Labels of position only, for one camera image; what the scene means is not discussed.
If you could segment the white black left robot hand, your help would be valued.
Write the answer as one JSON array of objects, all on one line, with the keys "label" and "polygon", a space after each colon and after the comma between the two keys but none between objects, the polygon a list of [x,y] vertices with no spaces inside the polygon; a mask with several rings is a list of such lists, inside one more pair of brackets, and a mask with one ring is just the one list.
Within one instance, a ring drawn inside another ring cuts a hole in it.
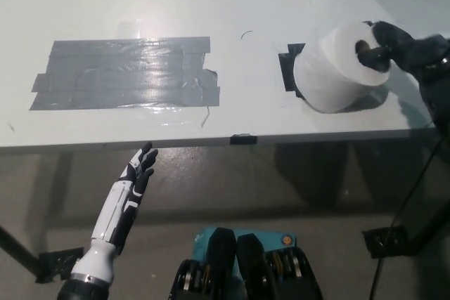
[{"label": "white black left robot hand", "polygon": [[91,234],[87,253],[74,265],[70,278],[95,285],[111,286],[113,262],[124,249],[137,217],[158,150],[147,142],[129,160],[113,183]]}]

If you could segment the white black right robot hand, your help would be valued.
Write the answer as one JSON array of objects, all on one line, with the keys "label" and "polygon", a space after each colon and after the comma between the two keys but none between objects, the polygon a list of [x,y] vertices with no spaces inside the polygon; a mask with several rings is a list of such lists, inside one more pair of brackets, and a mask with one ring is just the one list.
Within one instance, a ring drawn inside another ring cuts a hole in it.
[{"label": "white black right robot hand", "polygon": [[440,34],[414,38],[408,32],[385,21],[366,23],[375,38],[376,47],[355,46],[359,62],[373,70],[385,72],[394,62],[415,77],[431,77],[449,71],[449,39]]}]

